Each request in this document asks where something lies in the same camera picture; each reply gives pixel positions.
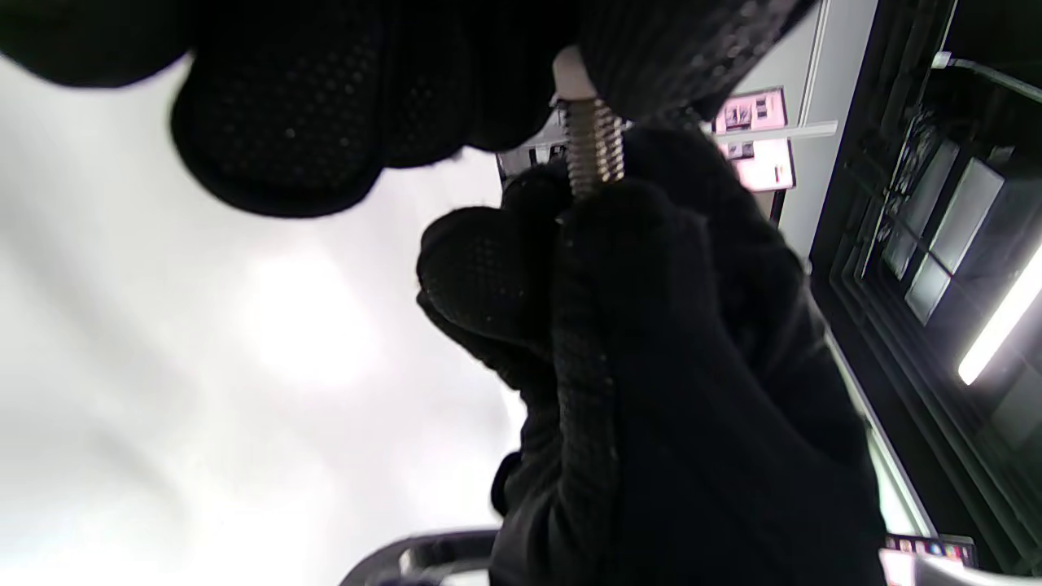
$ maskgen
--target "fluorescent light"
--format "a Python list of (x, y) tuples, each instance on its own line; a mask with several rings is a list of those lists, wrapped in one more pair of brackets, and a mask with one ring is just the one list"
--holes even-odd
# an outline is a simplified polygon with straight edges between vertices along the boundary
[(959, 376), (964, 383), (970, 385), (976, 381), (1040, 290), (1042, 290), (1042, 246), (1035, 251), (1035, 255), (988, 320), (988, 324), (973, 342), (970, 351), (966, 352), (966, 358), (960, 363)]

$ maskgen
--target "metal screw thread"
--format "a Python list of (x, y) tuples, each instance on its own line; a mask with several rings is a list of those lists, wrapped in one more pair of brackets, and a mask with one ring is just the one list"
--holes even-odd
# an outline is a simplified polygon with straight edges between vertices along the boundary
[(625, 174), (622, 121), (599, 99), (565, 103), (568, 179), (576, 198), (593, 195)]

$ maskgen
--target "overhead fixture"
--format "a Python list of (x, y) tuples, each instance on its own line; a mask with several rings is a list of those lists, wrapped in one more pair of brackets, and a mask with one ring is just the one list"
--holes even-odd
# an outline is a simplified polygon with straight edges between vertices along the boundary
[(1002, 302), (959, 365), (959, 377), (970, 385), (991, 362), (1002, 342), (1042, 291), (1042, 246), (1024, 267)]

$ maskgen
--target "black glove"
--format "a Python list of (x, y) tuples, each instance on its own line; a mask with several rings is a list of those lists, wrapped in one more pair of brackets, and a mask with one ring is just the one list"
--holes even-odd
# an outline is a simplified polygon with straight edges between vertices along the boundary
[(625, 155), (563, 214), (541, 168), (424, 238), (421, 304), (529, 405), (493, 583), (882, 584), (865, 428), (800, 263), (703, 137)]
[(550, 64), (573, 43), (619, 115), (711, 119), (812, 5), (0, 0), (0, 53), (115, 87), (192, 52), (171, 120), (184, 164), (237, 207), (314, 217), (362, 200), (384, 168), (530, 138), (550, 114)]

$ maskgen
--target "white ceiling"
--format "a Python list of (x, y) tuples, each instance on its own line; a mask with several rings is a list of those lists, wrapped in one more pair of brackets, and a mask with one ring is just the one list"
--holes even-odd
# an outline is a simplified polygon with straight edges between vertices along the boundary
[(492, 155), (248, 216), (171, 149), (182, 73), (86, 93), (0, 62), (0, 583), (336, 584), (492, 523), (520, 412), (413, 302), (422, 229), (498, 200)]

